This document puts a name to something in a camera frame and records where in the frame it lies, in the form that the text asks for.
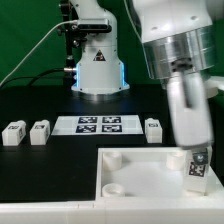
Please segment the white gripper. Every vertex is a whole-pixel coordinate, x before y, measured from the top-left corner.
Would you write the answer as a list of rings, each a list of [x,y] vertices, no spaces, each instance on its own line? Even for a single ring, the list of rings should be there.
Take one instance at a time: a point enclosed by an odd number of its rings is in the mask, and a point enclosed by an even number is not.
[[[175,72],[167,83],[167,97],[176,144],[183,149],[210,146],[212,122],[201,75]],[[195,164],[207,164],[208,150],[194,151],[193,160]]]

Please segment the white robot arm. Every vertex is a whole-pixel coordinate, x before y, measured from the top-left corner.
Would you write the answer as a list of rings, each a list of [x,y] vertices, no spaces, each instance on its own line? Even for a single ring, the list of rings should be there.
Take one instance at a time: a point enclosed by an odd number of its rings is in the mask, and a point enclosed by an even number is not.
[[[91,97],[116,94],[129,85],[117,56],[117,21],[97,0],[69,0],[84,36],[74,91]],[[224,0],[124,0],[141,28],[140,41],[149,75],[168,96],[176,144],[197,165],[209,162],[213,132],[200,72],[214,65],[212,20]]]

